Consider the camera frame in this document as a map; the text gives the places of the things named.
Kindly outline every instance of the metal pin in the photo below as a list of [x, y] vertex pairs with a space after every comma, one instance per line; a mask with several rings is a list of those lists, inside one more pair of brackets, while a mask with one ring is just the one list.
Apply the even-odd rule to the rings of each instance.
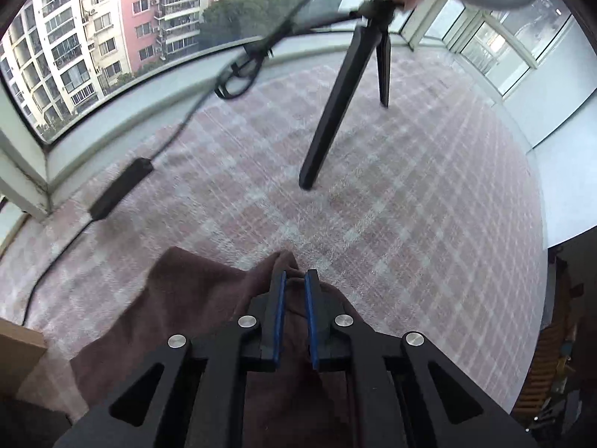
[[238, 319], [238, 325], [243, 329], [250, 329], [257, 324], [257, 319], [252, 315], [244, 315]]
[[184, 344], [186, 343], [186, 339], [184, 338], [184, 335], [172, 335], [169, 339], [168, 339], [168, 346], [171, 347], [172, 349], [178, 349], [180, 347], [182, 347]]
[[334, 321], [339, 327], [350, 327], [354, 323], [350, 315], [338, 315]]
[[422, 345], [424, 341], [425, 337], [423, 337], [419, 332], [411, 332], [407, 335], [407, 344], [412, 345], [413, 347]]

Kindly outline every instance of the black tripod leg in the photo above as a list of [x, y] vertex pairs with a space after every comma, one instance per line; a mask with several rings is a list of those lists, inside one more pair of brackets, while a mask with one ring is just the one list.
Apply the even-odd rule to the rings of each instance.
[[380, 39], [381, 31], [377, 27], [357, 27], [354, 30], [352, 42], [300, 170], [298, 184], [302, 189], [310, 190], [313, 186], [367, 62]]
[[379, 77], [379, 100], [383, 107], [390, 103], [390, 36], [381, 35], [377, 45], [377, 76]]

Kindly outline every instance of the floor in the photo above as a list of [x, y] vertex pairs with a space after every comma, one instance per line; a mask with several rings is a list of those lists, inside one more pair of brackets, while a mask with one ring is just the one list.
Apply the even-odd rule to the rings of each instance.
[[[199, 112], [141, 183], [41, 285], [28, 326], [49, 351], [20, 397], [75, 419], [68, 364], [138, 295], [172, 245], [240, 268], [280, 248], [315, 267], [378, 331], [424, 332], [510, 410], [535, 347], [541, 280], [537, 183], [487, 96], [440, 50], [392, 50], [390, 107], [366, 70], [311, 192], [299, 169], [338, 62]], [[35, 278], [135, 155], [100, 173], [0, 261], [0, 317], [20, 321]]]

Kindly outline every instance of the brown box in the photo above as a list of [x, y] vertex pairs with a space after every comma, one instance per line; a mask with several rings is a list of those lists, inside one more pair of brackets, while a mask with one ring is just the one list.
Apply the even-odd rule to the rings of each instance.
[[40, 332], [0, 318], [0, 394], [16, 394], [45, 351]]

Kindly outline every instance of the maroon fabric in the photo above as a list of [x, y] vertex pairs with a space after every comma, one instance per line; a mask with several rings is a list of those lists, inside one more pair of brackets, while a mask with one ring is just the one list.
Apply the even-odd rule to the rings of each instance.
[[[349, 445], [344, 375], [318, 374], [311, 368], [304, 275], [289, 251], [241, 271], [180, 248], [169, 249], [151, 269], [141, 295], [113, 327], [71, 361], [83, 398], [93, 407], [171, 335], [204, 335], [243, 315], [251, 298], [269, 290], [272, 274], [284, 270], [288, 283], [282, 361], [273, 374], [247, 377], [244, 446]], [[360, 318], [336, 288], [322, 283], [322, 289]]]

